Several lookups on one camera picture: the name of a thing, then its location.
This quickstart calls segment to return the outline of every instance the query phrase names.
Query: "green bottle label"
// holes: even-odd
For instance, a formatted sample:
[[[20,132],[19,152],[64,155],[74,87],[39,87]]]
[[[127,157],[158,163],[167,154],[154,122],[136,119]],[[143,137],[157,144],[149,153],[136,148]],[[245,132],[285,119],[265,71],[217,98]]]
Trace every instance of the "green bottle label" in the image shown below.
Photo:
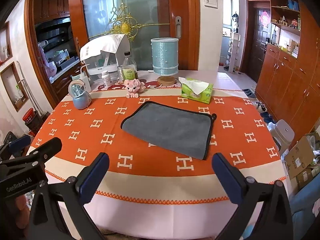
[[[129,80],[133,80],[136,78],[133,68],[123,69],[123,75],[125,79]]]

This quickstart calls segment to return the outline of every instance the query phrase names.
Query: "gray cloth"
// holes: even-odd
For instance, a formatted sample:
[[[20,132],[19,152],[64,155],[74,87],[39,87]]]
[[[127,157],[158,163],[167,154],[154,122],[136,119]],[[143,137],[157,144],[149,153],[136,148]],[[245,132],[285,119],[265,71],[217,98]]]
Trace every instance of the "gray cloth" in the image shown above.
[[[148,143],[203,160],[213,121],[209,114],[147,101],[123,120],[121,129]]]

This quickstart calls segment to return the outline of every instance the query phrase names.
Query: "sliding door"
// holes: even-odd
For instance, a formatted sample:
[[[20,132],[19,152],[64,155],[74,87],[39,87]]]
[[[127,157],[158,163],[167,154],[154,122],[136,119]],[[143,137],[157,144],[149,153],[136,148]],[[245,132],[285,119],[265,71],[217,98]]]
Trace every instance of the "sliding door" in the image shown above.
[[[198,69],[199,0],[69,0],[79,51],[88,41],[128,35],[138,70],[152,69],[150,40],[179,38],[179,69]]]

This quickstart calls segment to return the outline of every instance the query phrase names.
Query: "wall switch box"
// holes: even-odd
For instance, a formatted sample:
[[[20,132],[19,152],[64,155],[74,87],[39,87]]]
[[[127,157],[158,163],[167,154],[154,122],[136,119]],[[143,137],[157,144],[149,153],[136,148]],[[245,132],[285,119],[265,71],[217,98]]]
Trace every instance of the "wall switch box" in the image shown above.
[[[204,0],[204,5],[213,8],[218,8],[218,0]]]

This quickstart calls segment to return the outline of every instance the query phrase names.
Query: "pink toy figurine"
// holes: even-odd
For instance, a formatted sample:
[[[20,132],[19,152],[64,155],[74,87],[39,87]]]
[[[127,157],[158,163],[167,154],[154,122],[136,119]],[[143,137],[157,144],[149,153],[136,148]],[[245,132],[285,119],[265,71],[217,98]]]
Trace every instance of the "pink toy figurine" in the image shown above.
[[[139,79],[125,80],[124,85],[128,90],[127,98],[138,98],[139,94],[145,90],[143,82],[140,82]]]

